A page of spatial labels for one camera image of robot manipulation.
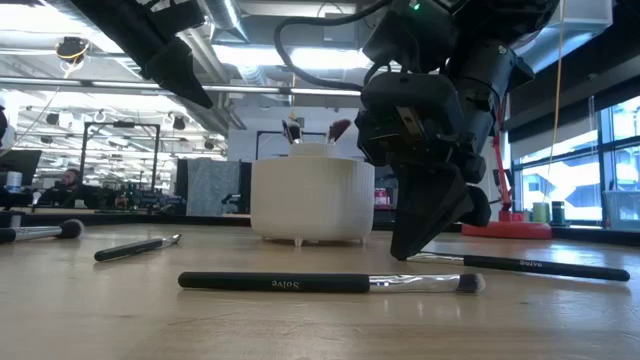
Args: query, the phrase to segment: black cable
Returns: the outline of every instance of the black cable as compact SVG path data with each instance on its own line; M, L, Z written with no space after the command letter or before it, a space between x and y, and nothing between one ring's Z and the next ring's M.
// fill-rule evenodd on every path
M340 14L344 14L344 10L342 10L340 5L334 3L333 1L325 1L325 2L322 3L322 5L320 5L320 8L318 9L318 12L316 13L316 17L318 17L318 18L320 17L320 12L324 8L324 6L327 5L327 4L333 5L336 9L338 9L338 11L340 11ZM362 18L362 22L364 23L364 26L367 27L367 29L369 29L369 30L375 29L375 26L369 25L369 23L367 22L366 18Z
M367 29L369 29L369 30L373 30L373 29L376 28L375 26L369 25L369 23L367 22L367 18L362 18L362 22L364 23L364 26L366 26Z
M275 29L275 33L273 35L273 42L276 47L276 51L278 52L278 55L280 55L280 57L282 58L282 61L285 63L285 65L287 65L287 67L289 67L289 69L291 69L291 71L293 71L294 74L296 74L302 80L310 84L323 86L323 87L331 87L336 89L343 89L343 90L361 91L362 86L360 85L346 83L342 81L331 81L331 80L319 79L307 73L306 71L302 70L301 68L295 66L293 64L293 61L291 61L291 57L289 56L289 54L287 54L287 51L284 49L284 46L282 45L282 30L289 25L340 26L340 25L349 24L373 14L374 12L380 10L385 6L388 6L389 4L391 4L391 1L392 0L381 0L358 13L340 17L337 19L310 18L310 17L302 17L302 16L288 18L285 21L283 21L280 25L278 25Z
M340 11L340 14L344 14L344 11L342 11L342 8L340 6L338 6L338 4L334 3L333 1L325 1L322 3L322 5L320 5L320 8L318 9L318 12L316 13L316 17L320 17L320 12L322 11L322 9L324 9L324 6L327 4L331 4L333 5L336 9L338 9L338 11Z
M455 14L460 8L462 8L469 0L458 0L455 4L449 7L449 13Z

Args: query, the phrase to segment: green container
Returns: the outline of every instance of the green container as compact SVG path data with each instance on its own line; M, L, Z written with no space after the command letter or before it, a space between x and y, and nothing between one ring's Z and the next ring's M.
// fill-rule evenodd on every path
M533 203L533 222L545 224L551 222L551 211L548 203Z

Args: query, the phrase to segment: ceiling pipe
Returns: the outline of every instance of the ceiling pipe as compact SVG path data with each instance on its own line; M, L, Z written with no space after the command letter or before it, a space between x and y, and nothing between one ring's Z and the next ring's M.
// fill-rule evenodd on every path
M273 86L274 81L267 78L262 66L238 66L238 72L247 85L250 86ZM291 97L287 95L270 95L263 94L263 96L274 100L276 103L274 106L290 106Z
M103 81L103 80L83 80L83 79L57 79L57 78L25 78L19 76L0 76L0 84L6 89L18 90L51 90L55 91L60 87L60 91L72 89L93 89L94 92L117 92L131 91L141 95L169 95L173 93L164 90L156 83L150 82L130 82L130 81ZM214 93L239 93L239 94L283 94L283 95L319 95L319 96L339 96L339 97L360 97L359 91L336 90L325 88L292 88L278 86L241 86L241 85L217 85L203 84L202 88L207 92Z
M235 0L205 0L216 29L226 31L245 43L249 39L242 27L242 13Z

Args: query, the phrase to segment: brush handle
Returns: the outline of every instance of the brush handle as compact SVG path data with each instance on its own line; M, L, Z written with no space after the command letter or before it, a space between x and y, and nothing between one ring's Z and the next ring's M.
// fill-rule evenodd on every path
M369 275L183 272L178 284L218 290L365 293L369 292Z
M622 269L597 266L561 264L547 261L533 261L523 259L508 259L490 256L464 256L465 266L486 269L519 271L536 274L572 276L589 279L629 281L630 275Z
M164 244L165 242L162 238L139 241L132 244L116 246L111 249L100 250L95 253L93 258L96 261L112 260L120 257L136 255L145 251L151 251L162 247Z

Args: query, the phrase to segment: table surface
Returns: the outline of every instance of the table surface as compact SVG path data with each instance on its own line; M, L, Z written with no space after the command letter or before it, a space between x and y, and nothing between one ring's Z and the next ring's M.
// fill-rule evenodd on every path
M114 262L95 251L181 232ZM81 240L0 246L0 359L637 359L639 249L441 234L432 251L624 267L630 282L398 262L390 233L353 243L262 241L250 228L90 227ZM183 290L183 271L482 272L460 294Z

